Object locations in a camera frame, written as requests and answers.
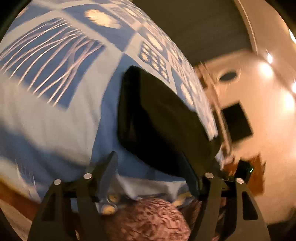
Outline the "black pants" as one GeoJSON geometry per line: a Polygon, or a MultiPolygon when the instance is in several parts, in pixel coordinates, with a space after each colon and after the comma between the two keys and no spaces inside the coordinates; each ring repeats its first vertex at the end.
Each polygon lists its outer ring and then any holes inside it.
{"type": "Polygon", "coordinates": [[[119,143],[148,166],[187,178],[217,173],[221,140],[210,140],[198,115],[161,80],[131,66],[121,83],[117,137],[119,143]]]}

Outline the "maroon patterned person clothing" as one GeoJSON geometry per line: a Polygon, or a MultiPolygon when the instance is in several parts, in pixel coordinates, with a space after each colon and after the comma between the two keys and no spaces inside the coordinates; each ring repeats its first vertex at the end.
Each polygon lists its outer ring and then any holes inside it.
{"type": "Polygon", "coordinates": [[[108,240],[188,240],[201,206],[197,199],[181,208],[159,198],[142,199],[102,216],[103,227],[108,240]]]}

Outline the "brown wooden cabinet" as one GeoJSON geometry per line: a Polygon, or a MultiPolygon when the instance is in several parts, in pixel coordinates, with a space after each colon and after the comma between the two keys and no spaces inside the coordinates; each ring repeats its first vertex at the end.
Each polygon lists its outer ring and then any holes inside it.
{"type": "Polygon", "coordinates": [[[226,164],[223,171],[230,177],[243,179],[251,193],[259,196],[264,193],[265,166],[266,162],[262,162],[259,153],[248,159],[240,159],[237,163],[233,161],[226,164]]]}

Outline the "oval white framed mirror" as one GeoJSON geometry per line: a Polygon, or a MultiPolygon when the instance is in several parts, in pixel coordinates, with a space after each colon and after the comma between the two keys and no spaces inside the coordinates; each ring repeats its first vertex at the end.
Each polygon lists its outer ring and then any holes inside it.
{"type": "Polygon", "coordinates": [[[219,75],[219,82],[229,83],[235,82],[240,77],[240,71],[235,69],[229,69],[219,75]]]}

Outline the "blue patterned bed sheet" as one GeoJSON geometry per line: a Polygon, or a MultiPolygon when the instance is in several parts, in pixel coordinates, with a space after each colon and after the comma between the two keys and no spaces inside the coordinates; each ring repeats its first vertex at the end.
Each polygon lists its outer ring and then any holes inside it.
{"type": "Polygon", "coordinates": [[[138,66],[218,135],[194,68],[131,1],[32,1],[1,41],[1,180],[40,202],[55,179],[72,181],[110,152],[115,180],[104,197],[189,202],[185,180],[153,170],[117,140],[121,77],[138,66]]]}

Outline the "dark green curtain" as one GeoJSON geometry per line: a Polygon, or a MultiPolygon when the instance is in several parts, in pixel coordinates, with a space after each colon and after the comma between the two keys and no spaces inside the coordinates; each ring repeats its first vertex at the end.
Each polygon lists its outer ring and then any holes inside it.
{"type": "Polygon", "coordinates": [[[191,65],[238,50],[251,50],[243,18],[230,0],[138,0],[191,65]]]}

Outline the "brown wooden bed frame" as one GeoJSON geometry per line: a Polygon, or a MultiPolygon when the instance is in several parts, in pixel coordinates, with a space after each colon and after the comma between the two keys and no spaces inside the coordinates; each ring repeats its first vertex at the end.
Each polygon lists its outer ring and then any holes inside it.
{"type": "Polygon", "coordinates": [[[38,209],[39,204],[34,202],[27,197],[24,197],[22,194],[16,192],[15,190],[10,189],[1,180],[1,200],[14,207],[19,211],[23,216],[33,221],[38,209]]]}

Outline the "black wall television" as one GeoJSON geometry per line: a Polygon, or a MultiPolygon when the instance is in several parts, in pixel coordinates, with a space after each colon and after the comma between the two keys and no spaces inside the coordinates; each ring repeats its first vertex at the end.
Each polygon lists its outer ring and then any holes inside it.
{"type": "Polygon", "coordinates": [[[253,136],[248,117],[240,102],[236,102],[222,109],[222,114],[226,121],[231,142],[237,143],[245,138],[253,136]]]}

